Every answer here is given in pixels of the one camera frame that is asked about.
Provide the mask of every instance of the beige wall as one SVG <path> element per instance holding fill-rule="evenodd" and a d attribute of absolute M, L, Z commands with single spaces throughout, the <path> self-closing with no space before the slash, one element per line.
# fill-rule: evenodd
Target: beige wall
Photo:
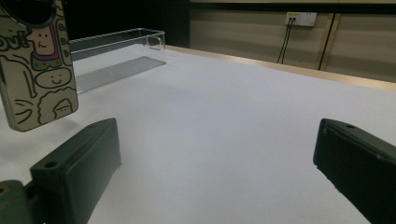
<path fill-rule="evenodd" d="M 292 27 L 285 63 L 315 68 L 328 15 L 315 27 Z M 276 63 L 286 33 L 286 13 L 191 11 L 191 48 Z"/>
<path fill-rule="evenodd" d="M 396 15 L 341 15 L 323 70 L 396 82 Z"/>
<path fill-rule="evenodd" d="M 284 40 L 285 12 L 191 11 L 191 48 L 276 63 Z M 329 26 L 293 27 L 285 64 L 318 69 Z M 396 16 L 341 15 L 321 70 L 396 82 Z"/>

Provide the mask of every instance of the white table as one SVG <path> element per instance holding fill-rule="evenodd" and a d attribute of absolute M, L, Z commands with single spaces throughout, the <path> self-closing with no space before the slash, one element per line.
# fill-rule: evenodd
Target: white table
<path fill-rule="evenodd" d="M 122 166 L 90 224 L 368 223 L 313 164 L 318 126 L 338 119 L 396 145 L 395 91 L 183 50 L 80 95 L 78 112 L 29 133 L 11 131 L 2 108 L 0 180 L 26 184 L 29 168 L 65 140 L 116 118 Z M 88 66 L 76 63 L 76 73 Z"/>

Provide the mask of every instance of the transparent plastic container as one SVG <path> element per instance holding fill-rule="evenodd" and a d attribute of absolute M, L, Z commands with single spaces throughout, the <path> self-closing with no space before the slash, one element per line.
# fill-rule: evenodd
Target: transparent plastic container
<path fill-rule="evenodd" d="M 78 93 L 166 64 L 163 31 L 137 28 L 70 41 Z"/>

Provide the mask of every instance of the cartoon phone case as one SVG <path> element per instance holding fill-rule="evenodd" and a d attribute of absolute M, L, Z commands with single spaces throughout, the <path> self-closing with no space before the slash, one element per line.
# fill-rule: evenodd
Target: cartoon phone case
<path fill-rule="evenodd" d="M 21 132 L 78 109 L 61 0 L 0 0 L 0 92 Z"/>

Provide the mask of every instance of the gripper screw hole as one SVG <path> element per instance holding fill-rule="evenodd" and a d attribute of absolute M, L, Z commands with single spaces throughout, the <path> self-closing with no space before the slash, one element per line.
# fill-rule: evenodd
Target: gripper screw hole
<path fill-rule="evenodd" d="M 46 167 L 46 168 L 52 168 L 52 167 L 55 167 L 56 165 L 58 165 L 58 162 L 56 162 L 56 161 L 50 161 L 49 163 L 47 163 L 47 164 L 45 165 L 45 167 Z"/>

